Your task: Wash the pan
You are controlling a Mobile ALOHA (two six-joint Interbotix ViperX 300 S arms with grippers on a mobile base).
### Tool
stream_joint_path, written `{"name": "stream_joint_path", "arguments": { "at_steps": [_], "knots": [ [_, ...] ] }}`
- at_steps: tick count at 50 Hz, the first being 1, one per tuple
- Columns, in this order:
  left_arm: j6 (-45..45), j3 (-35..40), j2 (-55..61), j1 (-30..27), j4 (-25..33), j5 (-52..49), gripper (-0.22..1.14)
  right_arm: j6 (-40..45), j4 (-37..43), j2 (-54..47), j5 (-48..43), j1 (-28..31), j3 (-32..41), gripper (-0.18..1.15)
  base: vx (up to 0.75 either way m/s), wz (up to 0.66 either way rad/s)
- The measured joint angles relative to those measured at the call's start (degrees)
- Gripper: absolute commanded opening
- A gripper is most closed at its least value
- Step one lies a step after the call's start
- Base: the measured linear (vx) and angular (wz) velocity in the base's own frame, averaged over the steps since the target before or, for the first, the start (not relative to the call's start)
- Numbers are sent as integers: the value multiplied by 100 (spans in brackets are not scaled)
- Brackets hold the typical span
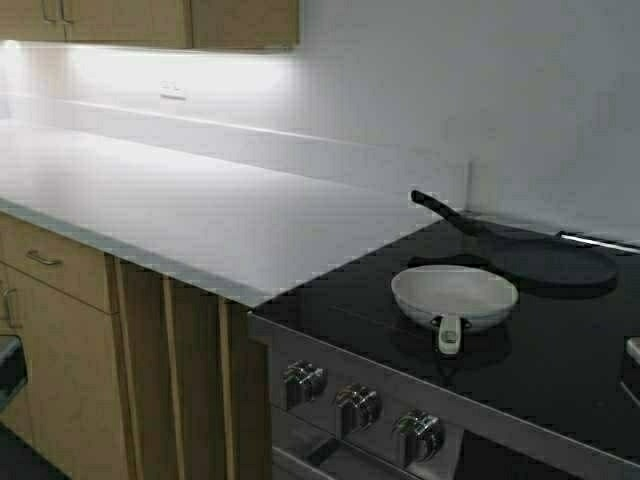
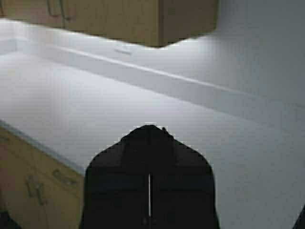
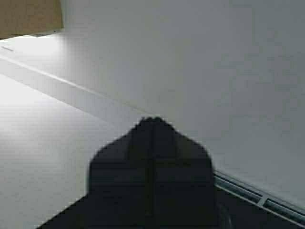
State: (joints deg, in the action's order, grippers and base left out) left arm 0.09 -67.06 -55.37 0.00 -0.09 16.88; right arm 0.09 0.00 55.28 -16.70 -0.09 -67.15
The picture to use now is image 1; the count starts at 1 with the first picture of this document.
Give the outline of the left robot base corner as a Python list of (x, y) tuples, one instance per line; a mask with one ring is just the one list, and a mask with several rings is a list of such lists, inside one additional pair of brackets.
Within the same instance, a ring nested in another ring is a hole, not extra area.
[(1, 411), (28, 382), (24, 347), (19, 336), (1, 336)]

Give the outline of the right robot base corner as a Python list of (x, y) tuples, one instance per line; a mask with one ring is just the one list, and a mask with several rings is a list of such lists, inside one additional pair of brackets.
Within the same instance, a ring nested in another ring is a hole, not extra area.
[(620, 384), (629, 397), (639, 404), (639, 337), (629, 337), (625, 340)]

